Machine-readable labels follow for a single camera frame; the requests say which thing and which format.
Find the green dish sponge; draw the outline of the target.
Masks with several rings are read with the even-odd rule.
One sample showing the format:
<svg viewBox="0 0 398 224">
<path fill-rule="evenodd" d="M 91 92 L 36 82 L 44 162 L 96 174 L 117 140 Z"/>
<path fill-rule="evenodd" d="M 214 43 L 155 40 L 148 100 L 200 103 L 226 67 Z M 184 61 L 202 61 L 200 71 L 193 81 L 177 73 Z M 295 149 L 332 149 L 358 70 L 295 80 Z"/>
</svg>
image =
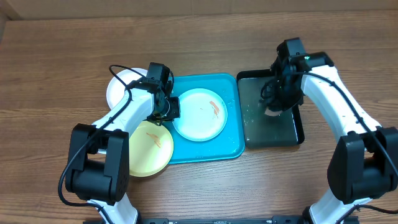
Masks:
<svg viewBox="0 0 398 224">
<path fill-rule="evenodd" d="M 272 111 L 269 108 L 266 108 L 264 114 L 267 116 L 279 116 L 282 113 L 282 111 Z"/>
</svg>

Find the light blue plate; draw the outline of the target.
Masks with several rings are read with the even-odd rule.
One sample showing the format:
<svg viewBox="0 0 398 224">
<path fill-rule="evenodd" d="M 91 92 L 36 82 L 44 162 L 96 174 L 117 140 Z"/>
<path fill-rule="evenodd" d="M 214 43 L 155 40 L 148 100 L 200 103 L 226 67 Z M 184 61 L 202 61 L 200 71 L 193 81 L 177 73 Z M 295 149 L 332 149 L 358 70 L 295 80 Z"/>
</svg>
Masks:
<svg viewBox="0 0 398 224">
<path fill-rule="evenodd" d="M 207 141 L 219 135 L 228 119 L 223 99 L 205 88 L 187 90 L 179 96 L 180 117 L 174 119 L 175 130 L 191 141 Z"/>
</svg>

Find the white plate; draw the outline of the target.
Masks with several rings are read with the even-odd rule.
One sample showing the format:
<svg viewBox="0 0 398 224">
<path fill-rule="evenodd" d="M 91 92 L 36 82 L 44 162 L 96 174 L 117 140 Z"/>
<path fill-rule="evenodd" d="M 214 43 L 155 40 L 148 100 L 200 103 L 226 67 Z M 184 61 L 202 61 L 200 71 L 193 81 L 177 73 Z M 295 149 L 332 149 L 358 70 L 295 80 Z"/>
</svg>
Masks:
<svg viewBox="0 0 398 224">
<path fill-rule="evenodd" d="M 140 75 L 130 70 L 122 70 L 117 76 L 126 84 L 140 79 Z M 110 109 L 113 109 L 123 98 L 125 86 L 115 77 L 111 79 L 106 90 L 106 101 Z"/>
</svg>

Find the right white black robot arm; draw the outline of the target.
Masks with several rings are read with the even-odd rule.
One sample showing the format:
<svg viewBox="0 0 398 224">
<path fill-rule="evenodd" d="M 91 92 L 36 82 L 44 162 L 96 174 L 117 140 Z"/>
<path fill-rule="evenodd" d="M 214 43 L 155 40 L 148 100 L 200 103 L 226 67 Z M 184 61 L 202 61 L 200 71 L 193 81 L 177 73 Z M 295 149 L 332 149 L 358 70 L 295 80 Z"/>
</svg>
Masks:
<svg viewBox="0 0 398 224">
<path fill-rule="evenodd" d="M 308 96 L 333 131 L 337 145 L 327 170 L 329 189 L 308 207 L 308 223 L 346 223 L 359 208 L 397 188 L 397 129 L 384 128 L 362 109 L 324 52 L 279 50 L 273 79 L 261 90 L 266 115 L 276 116 Z"/>
</svg>

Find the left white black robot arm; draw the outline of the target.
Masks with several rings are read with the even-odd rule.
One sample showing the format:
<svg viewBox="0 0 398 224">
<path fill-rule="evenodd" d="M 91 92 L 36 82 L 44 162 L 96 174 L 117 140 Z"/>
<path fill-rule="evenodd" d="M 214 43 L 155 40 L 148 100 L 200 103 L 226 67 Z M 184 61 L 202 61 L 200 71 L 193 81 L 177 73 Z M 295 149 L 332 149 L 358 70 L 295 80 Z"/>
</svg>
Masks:
<svg viewBox="0 0 398 224">
<path fill-rule="evenodd" d="M 104 223 L 136 223 L 139 212 L 126 194 L 129 182 L 129 138 L 142 121 L 161 123 L 179 116 L 173 83 L 140 78 L 124 86 L 124 96 L 93 124 L 77 124 L 70 140 L 68 162 L 58 182 L 58 196 L 69 206 L 63 189 L 94 207 Z"/>
</svg>

